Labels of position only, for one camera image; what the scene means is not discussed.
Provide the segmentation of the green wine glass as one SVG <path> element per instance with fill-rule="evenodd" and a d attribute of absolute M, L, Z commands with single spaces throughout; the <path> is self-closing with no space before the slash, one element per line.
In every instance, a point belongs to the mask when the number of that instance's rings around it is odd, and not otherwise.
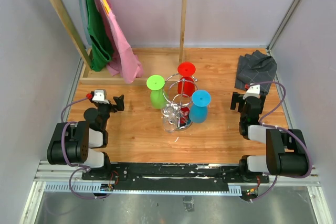
<path fill-rule="evenodd" d="M 151 103 L 156 109 L 161 109 L 167 104 L 167 101 L 164 97 L 164 85 L 164 78 L 161 75 L 157 74 L 150 76 L 146 81 L 146 86 L 151 90 Z"/>

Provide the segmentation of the blue wine glass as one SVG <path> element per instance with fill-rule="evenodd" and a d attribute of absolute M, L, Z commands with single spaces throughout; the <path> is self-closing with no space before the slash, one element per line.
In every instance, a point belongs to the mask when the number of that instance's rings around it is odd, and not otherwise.
<path fill-rule="evenodd" d="M 203 123 L 208 114 L 207 106 L 212 98 L 206 90 L 196 90 L 192 95 L 192 106 L 190 108 L 189 117 L 193 123 Z"/>

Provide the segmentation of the red wine glass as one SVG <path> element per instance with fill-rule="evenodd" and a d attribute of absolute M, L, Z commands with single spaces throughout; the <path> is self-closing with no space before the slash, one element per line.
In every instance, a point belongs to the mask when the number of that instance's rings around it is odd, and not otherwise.
<path fill-rule="evenodd" d="M 178 73 L 181 75 L 180 81 L 177 85 L 178 93 L 183 93 L 183 96 L 191 97 L 195 92 L 193 74 L 196 67 L 191 62 L 183 62 L 177 68 Z"/>

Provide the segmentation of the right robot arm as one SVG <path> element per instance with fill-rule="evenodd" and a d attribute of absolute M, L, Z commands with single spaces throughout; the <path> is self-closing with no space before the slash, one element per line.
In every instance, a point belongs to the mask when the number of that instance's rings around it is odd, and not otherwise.
<path fill-rule="evenodd" d="M 239 161 L 238 177 L 250 182 L 257 173 L 304 178 L 311 174 L 312 163 L 301 130 L 283 129 L 260 123 L 264 95 L 233 92 L 230 109 L 238 107 L 239 133 L 250 141 L 265 144 L 265 155 L 245 155 Z"/>

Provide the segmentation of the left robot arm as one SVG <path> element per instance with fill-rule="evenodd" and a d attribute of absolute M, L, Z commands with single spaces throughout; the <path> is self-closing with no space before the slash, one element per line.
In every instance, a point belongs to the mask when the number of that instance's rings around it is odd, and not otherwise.
<path fill-rule="evenodd" d="M 83 121 L 65 122 L 66 109 L 77 103 L 89 101 L 94 105 L 84 112 Z M 108 154 L 97 151 L 108 144 L 107 122 L 110 114 L 124 110 L 124 95 L 107 99 L 105 90 L 94 90 L 84 98 L 67 104 L 61 112 L 47 148 L 47 161 L 51 165 L 79 167 L 84 172 L 95 173 L 100 179 L 112 175 L 112 166 Z"/>

